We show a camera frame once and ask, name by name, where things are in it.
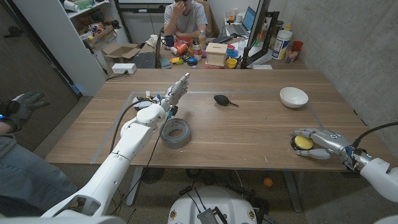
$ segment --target power strip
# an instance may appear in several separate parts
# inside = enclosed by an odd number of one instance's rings
[[[112,66],[113,73],[123,74],[127,70],[128,74],[134,74],[137,70],[135,63],[116,63]]]

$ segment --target roll of duct tape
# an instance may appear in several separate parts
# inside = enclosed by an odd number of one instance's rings
[[[164,127],[161,128],[163,144],[170,149],[180,149],[188,144],[191,140],[191,127],[188,122],[180,118],[168,120]],[[179,136],[170,136],[170,133],[175,130],[180,130],[182,133]]]

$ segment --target orange ball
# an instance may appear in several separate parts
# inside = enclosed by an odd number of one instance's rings
[[[266,178],[264,178],[263,183],[265,186],[270,187],[270,186],[272,186],[272,179],[269,177],[266,177]]]

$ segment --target jeans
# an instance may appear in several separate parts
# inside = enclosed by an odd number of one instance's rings
[[[0,157],[0,195],[47,211],[77,190],[62,171],[18,144]]]

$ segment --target laptop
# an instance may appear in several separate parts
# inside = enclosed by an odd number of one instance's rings
[[[155,52],[138,53],[134,56],[131,63],[135,63],[137,68],[160,68],[159,59],[160,38],[156,42]]]
[[[254,12],[252,8],[248,7],[242,24],[225,25],[226,30],[228,30],[230,35],[233,33],[238,35],[246,35],[246,32],[248,30],[251,30],[255,17],[256,17],[256,12]]]

